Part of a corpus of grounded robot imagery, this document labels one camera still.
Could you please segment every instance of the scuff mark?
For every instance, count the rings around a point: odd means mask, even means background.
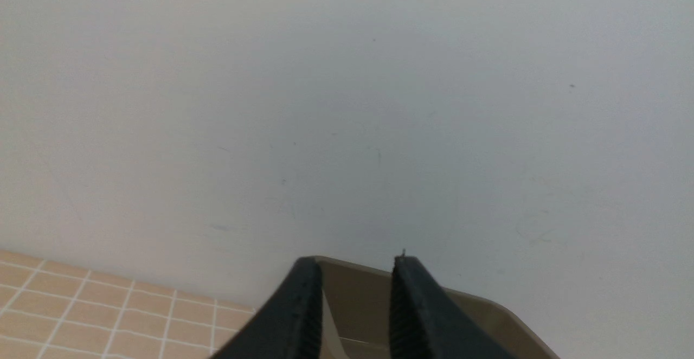
[[[226,232],[226,233],[234,230],[230,226],[226,226],[226,225],[210,225],[210,228],[213,228],[213,229],[218,230],[220,232]]]

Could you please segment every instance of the beige tile floor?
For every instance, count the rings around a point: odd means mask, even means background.
[[[204,359],[254,312],[0,250],[0,359]]]

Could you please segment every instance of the white wall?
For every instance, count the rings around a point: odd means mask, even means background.
[[[407,248],[564,359],[694,352],[694,0],[0,0],[0,241],[259,305]]]

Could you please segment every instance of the white grout line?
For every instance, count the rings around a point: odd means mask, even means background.
[[[65,275],[64,273],[57,273],[57,272],[45,271],[45,270],[42,270],[42,269],[41,269],[41,268],[43,267],[43,265],[44,265],[45,262],[47,262],[47,260],[43,260],[43,261],[41,262],[41,264],[40,264],[38,267],[35,267],[35,268],[34,268],[34,267],[27,267],[26,265],[20,265],[20,264],[5,262],[5,261],[0,261],[0,264],[2,264],[2,265],[9,265],[9,266],[12,266],[12,267],[24,268],[25,270],[32,270],[32,271],[34,272],[34,275],[35,275],[35,273],[40,272],[40,273],[46,273],[47,275],[55,275],[56,277],[71,278],[71,279],[75,279],[75,280],[84,280],[84,279],[86,279],[86,280],[89,281],[89,282],[99,283],[100,285],[105,285],[105,286],[116,287],[116,288],[119,288],[119,289],[122,289],[122,290],[132,290],[132,291],[135,291],[135,292],[144,292],[144,293],[149,294],[149,295],[154,295],[155,297],[171,298],[170,295],[163,295],[163,294],[158,294],[158,293],[155,293],[155,292],[149,292],[149,291],[145,291],[145,290],[139,290],[139,289],[136,289],[136,288],[133,288],[133,287],[131,287],[130,289],[128,289],[128,287],[119,286],[119,285],[113,285],[113,284],[111,284],[111,283],[102,282],[101,280],[89,279],[88,277],[79,278],[79,277],[74,277],[73,275]],[[2,284],[0,284],[0,287],[12,287],[12,288],[16,288],[16,287],[13,287],[13,286],[10,286],[10,285],[2,285]],[[191,299],[181,299],[181,298],[178,298],[177,300],[184,300],[185,302],[193,302],[193,304],[199,304],[199,305],[216,306],[216,307],[218,307],[218,308],[220,308],[220,309],[235,310],[236,312],[243,312],[243,313],[255,314],[255,309],[251,309],[251,310],[237,309],[237,308],[235,308],[235,307],[228,307],[228,306],[223,306],[223,305],[219,305],[219,304],[213,305],[213,304],[208,304],[208,303],[206,303],[206,302],[198,302],[198,300],[191,300]]]
[[[101,359],[104,359],[106,357],[108,350],[111,348],[111,344],[113,344],[113,339],[116,336],[116,330],[118,330],[118,327],[121,325],[121,320],[123,319],[123,314],[126,312],[126,305],[128,304],[128,301],[130,300],[130,295],[132,294],[132,288],[133,287],[134,287],[134,280],[131,283],[131,287],[128,289],[128,294],[126,294],[126,299],[123,301],[123,306],[121,307],[121,311],[118,313],[118,318],[116,318],[116,324],[114,324],[113,330],[111,330],[111,336],[108,337],[108,342],[106,343],[106,348],[104,348],[104,352],[101,354]]]
[[[210,335],[210,354],[213,351],[215,351],[216,305],[217,305],[217,300],[215,299],[215,310],[213,311],[213,332]]]
[[[39,267],[39,268],[43,267],[43,265],[44,265],[45,263],[46,263],[46,261],[43,260],[43,261],[38,265],[38,267]],[[17,300],[17,298],[20,297],[20,294],[22,294],[22,290],[24,290],[25,288],[27,288],[27,286],[29,285],[29,282],[31,282],[31,281],[33,280],[33,278],[36,276],[37,271],[38,271],[38,270],[35,270],[31,275],[29,275],[29,277],[28,277],[27,280],[24,282],[24,285],[22,285],[22,287],[15,287],[15,288],[17,288],[17,292],[15,292],[15,294],[12,295],[12,298],[10,298],[10,300],[7,301],[7,304],[5,304],[5,306],[3,306],[2,309],[0,309],[0,317],[2,317],[2,315],[5,313],[5,310],[9,309],[10,306],[11,306],[12,304],[14,304],[15,300]]]
[[[57,320],[57,323],[55,324],[55,327],[53,328],[53,332],[50,333],[48,339],[46,340],[46,343],[41,348],[41,351],[39,351],[39,354],[36,356],[36,359],[41,359],[41,357],[44,355],[44,352],[46,352],[46,350],[48,349],[48,346],[52,343],[55,335],[57,334],[57,330],[60,329],[60,326],[62,325],[62,323],[65,322],[65,318],[67,317],[67,313],[70,311],[70,309],[72,309],[72,306],[75,304],[75,300],[82,292],[82,289],[85,288],[85,285],[87,284],[87,278],[89,278],[89,275],[91,275],[91,274],[92,274],[92,270],[87,271],[87,275],[82,279],[82,283],[80,283],[79,289],[77,289],[77,291],[75,292],[75,295],[72,296],[70,303],[67,305],[65,310],[63,310],[62,316],[60,316],[60,319]]]
[[[44,343],[41,343],[41,342],[35,342],[33,340],[27,340],[27,339],[20,339],[19,337],[0,336],[0,339],[7,339],[7,340],[15,341],[15,342],[26,343],[26,344],[44,345]],[[62,350],[69,351],[69,352],[77,352],[77,354],[98,355],[97,352],[84,351],[82,349],[77,349],[77,348],[63,347],[63,346],[53,345],[53,344],[47,344],[47,345],[49,348],[62,349]],[[109,354],[107,357],[121,357],[122,359],[132,359],[131,357],[122,356],[119,354]]]
[[[27,315],[27,316],[32,316],[32,317],[37,317],[37,318],[40,318],[40,319],[50,319],[50,320],[52,320],[52,321],[60,321],[60,318],[57,318],[57,317],[49,317],[49,316],[44,316],[44,315],[37,315],[37,314],[35,314],[35,313],[24,312],[24,311],[22,311],[22,310],[7,309],[6,312],[8,312],[8,313],[17,313],[17,314],[20,314],[20,315]],[[183,322],[188,322],[188,321],[186,321],[186,320],[184,320],[184,319],[175,319],[175,318],[172,318],[171,320],[173,320],[173,321],[180,320],[180,321],[183,321]],[[107,327],[107,326],[94,325],[94,324],[87,324],[87,323],[85,323],[85,322],[71,321],[71,320],[69,320],[69,319],[63,320],[62,323],[63,323],[63,324],[74,324],[74,325],[88,326],[88,327],[90,327],[90,328],[108,330],[109,332],[111,332],[111,330],[113,330],[113,328],[109,328],[109,327]],[[230,331],[232,331],[232,332],[238,332],[238,330],[236,330],[236,329],[221,328],[221,327],[217,327],[217,329],[223,329],[223,330],[230,330]],[[156,336],[152,336],[152,335],[141,334],[140,332],[135,332],[134,330],[129,330],[129,329],[118,329],[117,331],[118,331],[118,332],[128,332],[129,334],[134,334],[134,335],[138,335],[138,336],[142,336],[142,337],[149,337],[149,339],[154,339],[154,340],[159,340],[159,341],[163,341],[163,340],[164,340],[163,337],[156,337]],[[188,344],[188,345],[192,345],[192,346],[196,346],[196,347],[205,347],[205,348],[209,348],[209,347],[207,347],[207,346],[203,346],[203,345],[200,345],[200,344],[194,344],[194,343],[188,343],[188,342],[181,342],[181,341],[178,341],[178,340],[175,340],[175,339],[170,339],[170,338],[168,338],[168,340],[170,340],[170,341],[172,341],[172,342],[180,342],[180,343],[183,343],[183,344]]]
[[[178,295],[178,290],[173,291],[173,300],[171,301],[171,307],[169,307],[169,316],[166,320],[166,326],[164,327],[164,340],[162,341],[162,346],[159,347],[159,359],[164,357],[164,346],[166,346],[166,338],[169,336],[169,327],[171,326],[171,317],[174,316],[174,305],[176,305],[176,296]]]

